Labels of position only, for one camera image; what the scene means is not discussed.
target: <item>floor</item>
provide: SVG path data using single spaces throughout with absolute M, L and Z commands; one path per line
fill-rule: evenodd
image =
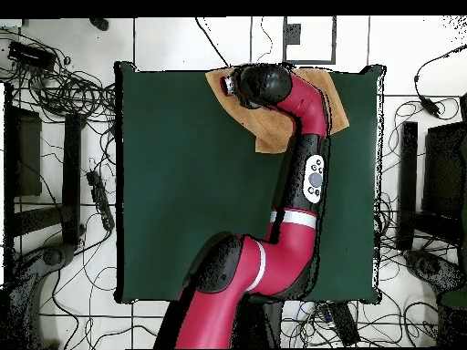
M 295 17 L 303 26 L 313 25 L 313 18 Z M 282 61 L 282 23 L 283 17 L 228 17 L 226 19 L 199 18 L 209 36 L 218 47 L 228 63 L 238 65 L 256 61 L 262 57 L 263 62 Z M 466 43 L 466 26 L 462 20 L 446 16 L 338 16 L 337 17 L 337 52 L 336 64 L 327 68 L 347 72 L 359 72 L 367 64 L 381 64 L 388 68 L 384 86 L 384 141 L 389 150 L 388 140 L 395 146 L 395 137 L 390 137 L 394 129 L 394 115 L 399 106 L 416 99 L 413 76 L 421 64 L 431 58 Z M 109 31 L 100 32 L 87 19 L 53 19 L 29 20 L 28 26 L 22 28 L 24 35 L 33 37 L 49 46 L 60 48 L 70 57 L 72 69 L 86 71 L 100 79 L 104 86 L 114 82 L 113 64 L 117 60 L 134 62 L 139 70 L 186 69 L 206 70 L 223 66 L 223 61 L 211 47 L 205 35 L 196 25 L 193 18 L 138 18 L 110 19 Z M 0 52 L 0 66 L 5 64 L 5 55 Z M 462 69 L 467 65 L 467 51 L 463 51 L 449 59 L 443 59 L 426 66 L 420 73 L 420 93 L 433 96 L 434 100 L 461 96 L 467 90 L 467 77 L 460 77 Z M 27 102 L 26 92 L 22 93 L 23 103 Z M 410 106 L 400 110 L 400 114 L 409 114 Z M 455 113 L 452 101 L 446 102 L 444 117 Z M 428 127 L 440 125 L 424 111 L 412 119 L 419 122 L 420 153 L 423 152 L 423 136 Z M 460 113 L 451 121 L 461 120 Z M 97 132 L 106 129 L 105 123 L 96 123 L 93 128 Z M 55 124 L 45 123 L 43 126 L 42 154 L 56 153 L 63 157 L 63 151 L 54 148 L 63 143 L 63 130 Z M 102 150 L 99 135 L 86 128 L 83 131 L 82 169 L 89 170 L 95 160 L 99 160 Z M 115 157 L 115 150 L 110 146 L 109 155 Z M 419 157 L 419 171 L 422 175 L 423 156 Z M 393 201 L 397 196 L 398 167 L 397 157 L 387 156 L 383 159 L 383 191 Z M 103 168 L 103 178 L 107 182 L 109 202 L 115 203 L 115 170 L 112 165 Z M 57 202 L 61 200 L 61 165 L 55 157 L 43 157 L 42 169 Z M 419 179 L 418 204 L 420 205 L 421 184 Z M 95 213 L 94 205 L 86 183 L 82 183 L 81 219 L 85 221 Z M 44 205 L 51 205 L 46 190 L 39 198 L 23 198 L 17 204 L 17 211 L 27 211 Z M 88 221 L 86 245 L 98 242 L 105 235 L 99 217 Z M 42 244 L 46 238 L 57 233 L 59 227 L 51 227 L 40 232 L 33 232 L 26 237 L 17 238 L 16 249 L 22 252 L 31 251 Z M 91 249 L 76 258 L 62 274 L 57 288 L 57 301 L 75 314 L 79 320 L 78 330 L 70 341 L 68 348 L 88 350 L 96 349 L 144 349 L 151 348 L 154 337 L 161 325 L 161 318 L 167 308 L 165 302 L 136 302 L 135 304 L 116 304 L 113 299 L 116 277 L 116 238 L 113 234 L 97 249 Z M 416 240 L 421 246 L 424 240 Z M 448 253 L 449 259 L 456 257 Z M 82 270 L 86 265 L 87 274 Z M 411 346 L 410 338 L 415 345 L 433 345 L 430 335 L 421 333 L 413 326 L 409 329 L 410 337 L 400 327 L 401 311 L 413 302 L 426 302 L 435 305 L 430 288 L 408 274 L 400 264 L 398 257 L 386 260 L 379 270 L 379 288 L 384 292 L 383 300 L 378 305 L 354 304 L 352 313 L 356 313 L 360 334 L 365 339 L 359 346 L 369 346 L 376 342 L 383 346 Z M 62 344 L 68 340 L 76 327 L 76 321 L 62 313 L 50 300 L 57 275 L 47 279 L 41 296 L 40 318 L 46 338 L 57 338 Z M 306 313 L 313 308 L 312 304 L 300 305 L 289 302 L 285 306 L 284 317 L 304 319 Z M 437 315 L 430 307 L 422 304 L 413 306 L 407 312 L 408 318 L 419 326 L 436 328 Z M 92 324 L 91 334 L 85 339 L 85 332 Z M 296 322 L 283 322 L 283 332 L 292 335 L 296 331 Z M 340 346 L 334 335 L 326 328 L 320 328 L 322 336 L 314 335 L 306 341 L 312 344 L 323 343 L 323 336 L 331 339 L 324 346 Z M 283 347 L 303 346 L 300 338 L 282 337 Z

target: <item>white stripe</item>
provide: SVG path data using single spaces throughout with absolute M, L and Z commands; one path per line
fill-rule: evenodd
M 253 284 L 250 287 L 248 287 L 246 289 L 246 291 L 252 291 L 260 283 L 261 279 L 263 279 L 263 275 L 265 274 L 265 270 L 266 270 L 265 247 L 263 247 L 259 242 L 256 242 L 256 244 L 258 244 L 259 252 L 260 252 L 260 258 L 261 258 L 261 262 L 259 264 L 259 272 L 256 275 L 256 279 L 254 279 Z
M 283 222 L 292 222 L 293 224 L 305 225 L 306 227 L 316 228 L 317 218 L 309 213 L 285 211 Z

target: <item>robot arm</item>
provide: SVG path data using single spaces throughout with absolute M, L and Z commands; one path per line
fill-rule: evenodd
M 296 141 L 284 193 L 272 210 L 265 240 L 231 235 L 207 253 L 195 275 L 176 348 L 229 348 L 242 296 L 280 296 L 303 276 L 313 256 L 326 173 L 323 95 L 276 65 L 239 67 L 222 82 L 225 94 L 237 96 L 242 106 L 270 108 L 293 118 Z

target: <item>white button panel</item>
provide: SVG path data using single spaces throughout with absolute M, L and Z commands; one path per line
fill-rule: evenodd
M 324 183 L 325 161 L 317 154 L 311 156 L 305 165 L 305 178 L 303 181 L 303 194 L 314 204 L 321 200 L 321 190 Z

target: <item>control button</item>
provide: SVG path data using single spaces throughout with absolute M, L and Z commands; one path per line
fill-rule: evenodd
M 312 187 L 319 188 L 323 183 L 323 177 L 319 173 L 311 173 L 308 181 L 310 181 Z

